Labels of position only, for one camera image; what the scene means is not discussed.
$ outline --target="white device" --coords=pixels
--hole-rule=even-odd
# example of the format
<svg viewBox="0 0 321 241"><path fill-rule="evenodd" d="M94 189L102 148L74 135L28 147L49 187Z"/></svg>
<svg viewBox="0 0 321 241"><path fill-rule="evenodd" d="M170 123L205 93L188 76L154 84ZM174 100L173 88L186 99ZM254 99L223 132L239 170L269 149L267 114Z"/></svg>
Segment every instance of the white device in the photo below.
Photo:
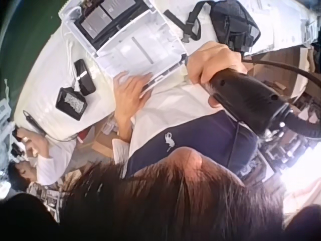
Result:
<svg viewBox="0 0 321 241"><path fill-rule="evenodd" d="M112 18L119 15L119 8L125 2L128 6L137 2L123 1L104 0L99 11L89 14L81 26L90 37L85 37L75 25L75 21L84 12L81 0L69 0L59 11L59 17L101 70L111 78L123 71L128 71L128 75L152 73L153 77L144 89L148 90L183 65L187 52L150 0L143 0L147 5L146 11L119 28L99 49L94 47L88 38L96 38L103 26L109 25Z"/></svg>
<svg viewBox="0 0 321 241"><path fill-rule="evenodd" d="M7 168L9 160L12 160L11 150L14 137L12 131L15 129L14 122L8 122L11 108L6 99L0 101L0 199L7 195L8 190Z"/></svg>

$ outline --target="heat gun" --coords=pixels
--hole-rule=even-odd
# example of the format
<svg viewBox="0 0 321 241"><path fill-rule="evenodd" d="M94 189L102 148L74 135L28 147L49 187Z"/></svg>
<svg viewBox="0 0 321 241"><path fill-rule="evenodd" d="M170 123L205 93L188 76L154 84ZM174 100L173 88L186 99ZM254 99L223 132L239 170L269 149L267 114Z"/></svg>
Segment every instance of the heat gun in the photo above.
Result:
<svg viewBox="0 0 321 241"><path fill-rule="evenodd" d="M310 79L308 73L300 74ZM273 131L287 126L305 137L321 139L320 124L295 116L281 96L253 77L225 69L205 88L236 121L245 123L260 138L267 139Z"/></svg>

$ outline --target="black strap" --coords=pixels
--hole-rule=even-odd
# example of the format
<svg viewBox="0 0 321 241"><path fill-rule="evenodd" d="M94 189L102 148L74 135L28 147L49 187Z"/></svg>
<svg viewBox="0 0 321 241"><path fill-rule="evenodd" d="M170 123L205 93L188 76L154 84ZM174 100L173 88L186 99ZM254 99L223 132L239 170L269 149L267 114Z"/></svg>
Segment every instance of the black strap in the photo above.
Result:
<svg viewBox="0 0 321 241"><path fill-rule="evenodd" d="M199 19L197 19L198 25L199 25L199 29L197 34L193 33L193 31L191 31L190 34L186 35L185 31L186 29L190 29L188 24L184 24L180 19L178 19L171 11L166 10L164 12L164 15L166 17L168 17L169 20L171 20L174 24L176 24L182 31L183 31L183 38L182 38L182 42L183 43L189 43L190 40L189 38L192 38L195 41L198 41L201 39L201 32L202 32L202 28L201 28L201 22L199 21Z"/></svg>
<svg viewBox="0 0 321 241"><path fill-rule="evenodd" d="M211 7L214 7L216 5L216 2L213 1L201 1L198 2L193 11L190 12L189 17L184 24L181 20L179 20L171 11L166 10L164 12L164 15L168 17L174 24L176 24L182 31L183 31L183 43L189 43L190 38L192 38L195 41L198 41L201 39L201 33L202 33L202 26L201 22L198 19L198 15L200 14L203 6L205 4L209 4ZM195 22L198 22L198 31L197 34L193 32L193 27L195 26Z"/></svg>

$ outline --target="dark blue apron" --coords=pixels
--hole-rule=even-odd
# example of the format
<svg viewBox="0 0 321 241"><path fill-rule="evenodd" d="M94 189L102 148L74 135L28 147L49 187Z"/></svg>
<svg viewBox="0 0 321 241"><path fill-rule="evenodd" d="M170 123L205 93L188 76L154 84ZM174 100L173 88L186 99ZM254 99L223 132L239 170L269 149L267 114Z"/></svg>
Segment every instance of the dark blue apron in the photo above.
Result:
<svg viewBox="0 0 321 241"><path fill-rule="evenodd" d="M233 148L229 169L237 174L255 153L257 136L243 126L236 131L237 123L224 111L167 128L134 152L128 161L126 176L155 164L179 147L193 148L225 167ZM175 145L167 143L166 137Z"/></svg>

